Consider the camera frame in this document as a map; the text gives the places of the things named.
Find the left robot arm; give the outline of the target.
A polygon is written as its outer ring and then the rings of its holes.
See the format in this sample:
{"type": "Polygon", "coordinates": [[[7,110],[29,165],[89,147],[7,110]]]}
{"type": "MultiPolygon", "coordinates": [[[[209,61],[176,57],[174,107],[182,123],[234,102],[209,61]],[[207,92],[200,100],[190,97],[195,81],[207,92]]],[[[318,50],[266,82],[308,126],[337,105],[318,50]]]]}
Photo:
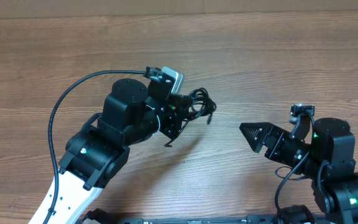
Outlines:
{"type": "Polygon", "coordinates": [[[156,132],[178,137],[187,96],[181,78],[151,78],[148,86],[125,78],[113,83],[103,110],[90,117],[66,144],[48,194],[31,223],[75,223],[122,169],[129,147],[156,132]]]}

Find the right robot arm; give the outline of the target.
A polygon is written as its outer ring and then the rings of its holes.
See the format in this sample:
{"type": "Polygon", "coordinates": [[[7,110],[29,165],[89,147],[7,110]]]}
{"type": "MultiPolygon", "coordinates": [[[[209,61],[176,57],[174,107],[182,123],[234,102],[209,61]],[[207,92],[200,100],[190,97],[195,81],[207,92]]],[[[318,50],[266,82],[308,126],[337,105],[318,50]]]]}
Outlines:
{"type": "Polygon", "coordinates": [[[266,147],[266,158],[312,180],[314,200],[327,221],[358,223],[356,141],[349,123],[301,115],[292,124],[291,132],[272,123],[241,123],[239,129],[254,152],[266,147]]]}

